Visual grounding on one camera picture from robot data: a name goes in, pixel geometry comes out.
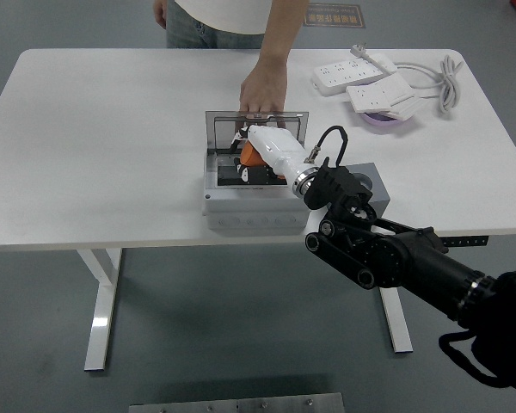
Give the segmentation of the person's right hand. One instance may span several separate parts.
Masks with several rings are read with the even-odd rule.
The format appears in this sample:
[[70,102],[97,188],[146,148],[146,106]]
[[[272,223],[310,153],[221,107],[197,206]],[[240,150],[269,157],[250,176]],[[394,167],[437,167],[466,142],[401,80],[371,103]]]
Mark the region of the person's right hand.
[[162,29],[165,29],[167,27],[168,1],[154,0],[152,4],[152,10],[155,22]]

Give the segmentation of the person's left hand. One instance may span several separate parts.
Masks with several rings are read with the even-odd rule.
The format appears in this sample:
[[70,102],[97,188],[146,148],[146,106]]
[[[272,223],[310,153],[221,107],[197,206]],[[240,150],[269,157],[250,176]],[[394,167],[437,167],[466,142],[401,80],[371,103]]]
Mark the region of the person's left hand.
[[241,84],[239,111],[250,114],[282,113],[286,92],[286,64],[258,62]]

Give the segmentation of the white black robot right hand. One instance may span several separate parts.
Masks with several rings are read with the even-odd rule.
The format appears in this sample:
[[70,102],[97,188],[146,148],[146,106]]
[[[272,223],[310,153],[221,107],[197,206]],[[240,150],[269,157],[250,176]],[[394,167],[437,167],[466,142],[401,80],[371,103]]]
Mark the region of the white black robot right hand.
[[317,173],[313,163],[306,163],[304,147],[285,128],[251,125],[236,132],[230,153],[238,146],[243,148],[236,171],[244,182],[251,185],[268,185],[285,180],[297,186]]

